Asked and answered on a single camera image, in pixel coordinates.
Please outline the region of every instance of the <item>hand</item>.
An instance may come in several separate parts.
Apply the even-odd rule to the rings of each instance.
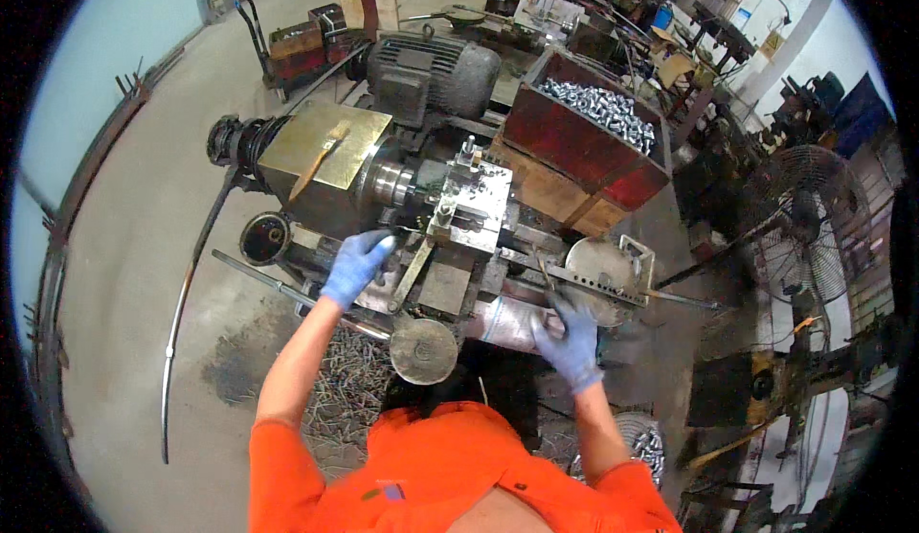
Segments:
[[[577,395],[603,378],[603,371],[596,366],[596,320],[589,309],[575,308],[555,292],[549,294],[549,303],[565,324],[565,334],[561,339],[552,337],[533,313],[529,317],[533,340],[546,361],[568,381],[572,394]]]
[[[347,311],[395,246],[396,239],[388,229],[365,231],[346,239],[338,249],[322,294]]]

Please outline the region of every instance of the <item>steel bar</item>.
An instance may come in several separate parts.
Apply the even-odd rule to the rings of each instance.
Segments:
[[[336,63],[335,66],[326,70],[322,76],[317,78],[312,84],[306,87],[306,91],[303,93],[300,100],[298,100],[297,102],[294,102],[293,106],[291,106],[291,109],[285,112],[284,115],[291,115],[293,111],[297,109],[297,106],[299,106],[300,104],[303,103],[304,100],[306,100],[307,96],[312,94],[316,90],[316,88],[319,88],[320,84],[322,84],[327,79],[329,79],[330,76],[338,72],[343,66],[345,66],[351,60],[351,58],[358,56],[364,50],[369,48],[371,44],[372,43],[368,42],[367,44],[362,44],[358,46],[357,48],[355,48],[354,50],[351,50],[348,53],[348,56],[343,57],[341,60],[339,60],[339,62]]]
[[[657,291],[655,289],[648,289],[641,293],[646,296],[657,297],[659,299],[669,299],[670,301],[676,301],[699,308],[721,309],[724,307],[723,304],[720,304],[717,301],[707,301],[706,299],[696,299],[695,297],[677,296],[676,294],[669,294],[665,291]]]
[[[389,305],[390,311],[396,312],[402,306],[432,250],[434,250],[434,241],[426,237],[418,247],[418,251],[415,252],[412,263],[405,269],[402,281],[399,282],[399,286],[396,286],[396,290],[392,294],[392,300]]]
[[[226,263],[230,267],[237,269],[243,272],[244,274],[248,275],[249,277],[253,277],[254,279],[262,282],[266,286],[270,286],[275,291],[278,291],[279,293],[284,294],[285,296],[293,299],[294,301],[300,302],[307,308],[313,308],[313,306],[316,305],[315,299],[307,296],[306,294],[304,294],[297,288],[288,286],[283,281],[279,279],[275,279],[274,277],[271,277],[265,272],[260,272],[256,270],[254,267],[246,263],[240,262],[239,260],[236,260],[230,257],[229,255],[227,255],[226,253],[223,253],[220,250],[212,250],[211,255],[213,255],[215,258],[217,258],[221,262]],[[341,322],[348,329],[354,330],[355,332],[365,333],[369,335],[370,337],[381,340],[383,342],[387,342],[390,339],[389,332],[386,332],[382,330],[380,327],[377,327],[376,325],[373,325],[371,323],[366,323],[365,321],[355,321],[348,317],[343,317],[341,319]]]
[[[204,226],[198,234],[198,241],[195,242],[195,248],[191,252],[189,267],[185,271],[185,279],[182,280],[182,288],[178,292],[178,301],[176,302],[176,312],[173,314],[172,327],[169,330],[169,341],[167,342],[167,361],[163,368],[163,396],[160,409],[160,427],[162,430],[161,445],[163,462],[169,464],[169,386],[172,381],[173,358],[176,355],[176,339],[178,338],[178,327],[182,322],[182,312],[185,311],[185,302],[189,297],[191,280],[195,276],[195,270],[198,269],[198,261],[201,259],[201,252],[204,251],[204,244],[211,235],[211,229],[214,227],[214,221],[220,215],[221,209],[224,208],[227,195],[236,186],[236,176],[238,166],[233,165],[227,169],[224,176],[224,187],[214,199],[211,206],[211,212],[207,219],[204,220]]]
[[[345,92],[345,95],[342,96],[342,99],[338,100],[336,103],[345,103],[347,98],[351,96],[351,92],[353,92],[354,90],[358,90],[358,86],[361,86],[362,83],[364,83],[364,81],[359,79],[355,83],[351,84],[351,87]]]

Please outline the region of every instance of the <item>metal scrap pile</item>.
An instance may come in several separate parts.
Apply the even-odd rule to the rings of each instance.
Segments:
[[[366,456],[367,432],[377,420],[392,374],[385,343],[337,328],[320,365],[301,431],[315,444],[353,445]]]
[[[635,115],[635,100],[632,98],[595,86],[558,82],[551,78],[545,79],[538,90],[591,117],[646,156],[654,147],[654,126]]]
[[[632,444],[632,451],[635,453],[635,458],[648,464],[650,477],[654,484],[660,487],[664,462],[661,434],[657,429],[649,427],[647,431],[636,437],[635,443]]]

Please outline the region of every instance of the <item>paintbrush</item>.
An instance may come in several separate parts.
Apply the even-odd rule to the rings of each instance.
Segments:
[[[338,147],[338,145],[348,136],[348,133],[351,131],[351,121],[342,120],[334,128],[332,128],[328,135],[325,137],[323,142],[323,148],[319,150],[319,154],[314,158],[314,160],[307,164],[303,169],[303,173],[300,174],[300,177],[297,178],[297,182],[294,182],[293,188],[291,189],[291,195],[288,197],[288,202],[293,202],[294,198],[297,197],[303,189],[306,187],[313,176],[316,174],[316,171],[319,170],[319,165],[323,163],[323,159],[327,157],[332,150]]]

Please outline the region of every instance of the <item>yellow sign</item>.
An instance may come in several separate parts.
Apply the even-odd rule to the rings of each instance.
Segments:
[[[772,57],[775,56],[775,51],[778,50],[778,47],[784,43],[785,38],[782,37],[782,34],[773,30],[769,33],[769,36],[765,38],[765,42],[759,47],[759,51],[763,53],[763,56],[771,60]]]

